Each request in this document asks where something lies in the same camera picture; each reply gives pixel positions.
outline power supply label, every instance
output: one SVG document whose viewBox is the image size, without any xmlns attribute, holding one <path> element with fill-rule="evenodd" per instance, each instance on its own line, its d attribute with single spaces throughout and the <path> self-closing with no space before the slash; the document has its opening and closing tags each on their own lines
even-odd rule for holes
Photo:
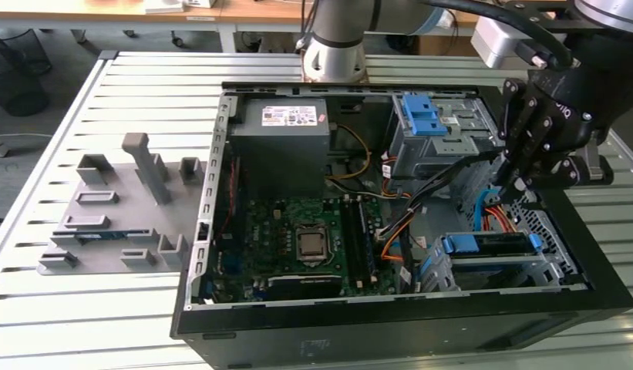
<svg viewBox="0 0 633 370">
<path fill-rule="evenodd" d="M 315 106 L 266 106 L 262 126 L 315 126 Z"/>
</svg>

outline trash bin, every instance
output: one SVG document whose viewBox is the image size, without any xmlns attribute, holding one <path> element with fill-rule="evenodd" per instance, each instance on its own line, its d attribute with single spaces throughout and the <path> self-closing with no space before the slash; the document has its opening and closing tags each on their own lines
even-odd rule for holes
<svg viewBox="0 0 633 370">
<path fill-rule="evenodd" d="M 3 49 L 12 49 L 22 53 L 24 62 L 35 75 L 43 75 L 51 70 L 47 52 L 32 29 L 23 33 L 11 29 L 0 30 L 0 50 Z"/>
<path fill-rule="evenodd" d="M 0 49 L 0 107 L 12 116 L 30 116 L 48 105 L 38 76 L 28 70 L 23 55 Z"/>
</svg>

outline slotted aluminum table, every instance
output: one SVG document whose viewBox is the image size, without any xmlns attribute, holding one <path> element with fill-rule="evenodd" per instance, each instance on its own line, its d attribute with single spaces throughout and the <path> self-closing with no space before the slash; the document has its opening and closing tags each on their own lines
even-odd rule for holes
<svg viewBox="0 0 633 370">
<path fill-rule="evenodd" d="M 367 64 L 371 82 L 499 86 L 505 77 L 525 76 L 467 58 L 370 56 Z M 147 132 L 164 162 L 184 156 L 206 161 L 221 82 L 299 80 L 299 59 L 287 55 L 122 52 L 98 60 L 0 228 L 0 368 L 207 368 L 168 337 L 176 273 L 48 277 L 35 271 L 38 258 L 79 181 L 83 154 L 131 163 L 119 149 L 123 135 Z M 633 154 L 614 134 L 601 152 L 617 172 L 614 184 L 568 194 L 633 294 Z M 633 368 L 633 310 L 522 351 L 339 366 Z"/>
</svg>

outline robotic arm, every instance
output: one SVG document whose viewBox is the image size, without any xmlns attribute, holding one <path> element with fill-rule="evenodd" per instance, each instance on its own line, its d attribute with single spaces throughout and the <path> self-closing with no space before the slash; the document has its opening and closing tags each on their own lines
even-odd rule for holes
<svg viewBox="0 0 633 370">
<path fill-rule="evenodd" d="M 633 0 L 516 1 L 503 8 L 473 0 L 317 0 L 315 6 L 303 74 L 317 82 L 363 78 L 365 31 L 426 33 L 442 8 L 481 15 L 471 43 L 487 66 L 533 68 L 526 82 L 503 86 L 505 162 L 494 181 L 502 198 L 526 188 L 612 183 L 597 146 L 633 107 Z"/>
</svg>

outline green circuit board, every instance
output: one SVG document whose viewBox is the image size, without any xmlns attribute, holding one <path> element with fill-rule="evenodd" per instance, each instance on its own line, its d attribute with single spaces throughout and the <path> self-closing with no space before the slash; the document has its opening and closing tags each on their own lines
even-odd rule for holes
<svg viewBox="0 0 633 370">
<path fill-rule="evenodd" d="M 250 201 L 245 209 L 245 247 L 241 273 L 230 276 L 230 291 L 235 301 L 257 301 L 253 284 L 287 274 L 337 275 L 343 278 L 342 296 L 366 296 L 393 293 L 393 270 L 378 266 L 374 284 L 359 288 L 349 281 L 349 264 L 339 215 L 341 199 L 283 199 Z M 362 203 L 369 229 L 381 226 L 379 204 Z M 322 230 L 327 239 L 327 257 L 323 261 L 299 260 L 298 236 L 301 230 Z"/>
</svg>

